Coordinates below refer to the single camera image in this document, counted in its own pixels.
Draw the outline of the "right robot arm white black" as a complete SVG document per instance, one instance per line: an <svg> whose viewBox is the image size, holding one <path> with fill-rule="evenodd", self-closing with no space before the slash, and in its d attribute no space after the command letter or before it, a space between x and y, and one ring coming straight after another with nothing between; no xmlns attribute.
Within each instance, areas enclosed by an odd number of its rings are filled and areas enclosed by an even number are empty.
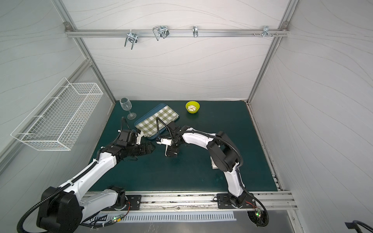
<svg viewBox="0 0 373 233"><path fill-rule="evenodd" d="M243 208L247 204L254 210L248 213L253 224L257 227L266 227L269 224L266 207L245 188L240 173L243 157L226 133L210 134L189 126L178 127L173 121L165 128L170 136L158 135L158 143L166 145L166 156L177 156L182 144L196 145L206 149L215 166L224 173L228 185L227 197L218 198L218 201L236 209Z"/></svg>

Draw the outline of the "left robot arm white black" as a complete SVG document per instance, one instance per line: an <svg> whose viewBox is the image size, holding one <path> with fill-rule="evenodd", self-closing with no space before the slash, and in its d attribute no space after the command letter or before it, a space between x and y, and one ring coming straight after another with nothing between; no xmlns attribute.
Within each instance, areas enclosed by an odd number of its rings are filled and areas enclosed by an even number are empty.
<svg viewBox="0 0 373 233"><path fill-rule="evenodd" d="M37 226L47 233L72 233L84 221L106 208L130 209L125 190L111 187L83 200L89 189L109 170L126 157L151 154L155 145L145 142L140 145L113 145L102 147L97 157L81 172L59 187L47 188L41 200L31 207L19 220L17 232L24 233L23 224L29 215L38 210Z"/></svg>

